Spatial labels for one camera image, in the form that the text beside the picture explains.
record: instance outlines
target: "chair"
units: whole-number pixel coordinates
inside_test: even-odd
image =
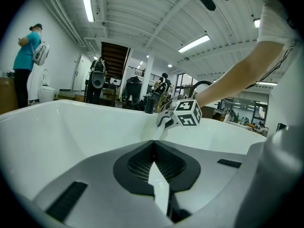
[[[142,103],[140,102],[141,88],[142,88],[142,84],[137,84],[132,82],[126,84],[128,96],[125,102],[129,109],[136,110],[136,108],[142,105]]]

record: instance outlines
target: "door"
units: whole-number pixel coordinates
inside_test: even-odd
[[[75,71],[75,78],[73,83],[73,91],[81,91],[82,81],[84,77],[84,71],[85,71],[85,58],[83,55],[81,55],[81,58],[78,63],[78,67]]]

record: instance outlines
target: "white sink basin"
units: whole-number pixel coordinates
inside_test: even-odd
[[[11,187],[32,200],[81,160],[156,132],[157,114],[69,100],[38,104],[0,116],[1,163]],[[160,137],[189,147],[246,154],[265,137],[212,119],[176,127]]]

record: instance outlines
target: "black pants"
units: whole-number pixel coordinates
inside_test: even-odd
[[[89,84],[88,84],[87,90],[86,90],[86,102],[98,105],[101,90],[102,90],[102,88],[97,89],[93,86],[92,76],[90,76],[89,77]]]
[[[17,95],[18,108],[28,106],[28,78],[31,71],[28,69],[15,69],[15,91]]]

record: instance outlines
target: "staircase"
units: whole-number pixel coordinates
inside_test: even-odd
[[[117,77],[122,79],[124,73],[124,64],[126,62],[128,48],[115,44],[101,44],[101,57],[108,63],[108,72],[106,78]]]

